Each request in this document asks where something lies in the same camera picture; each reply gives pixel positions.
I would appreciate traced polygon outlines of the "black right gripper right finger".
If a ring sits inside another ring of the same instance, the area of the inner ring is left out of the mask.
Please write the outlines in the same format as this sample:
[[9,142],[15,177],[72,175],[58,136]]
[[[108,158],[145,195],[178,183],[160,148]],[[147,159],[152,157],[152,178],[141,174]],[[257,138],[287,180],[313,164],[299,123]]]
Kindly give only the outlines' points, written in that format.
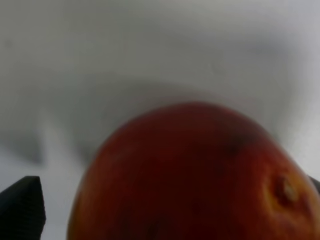
[[320,182],[311,176],[309,176],[308,178],[312,183],[312,186],[316,189],[317,193],[320,194]]

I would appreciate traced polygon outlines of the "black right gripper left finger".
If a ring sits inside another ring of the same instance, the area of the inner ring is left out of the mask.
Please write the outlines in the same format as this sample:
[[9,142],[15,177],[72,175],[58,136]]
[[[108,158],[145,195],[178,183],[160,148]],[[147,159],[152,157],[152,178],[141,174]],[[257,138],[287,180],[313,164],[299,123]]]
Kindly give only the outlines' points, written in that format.
[[26,176],[0,193],[2,240],[39,240],[46,220],[40,177]]

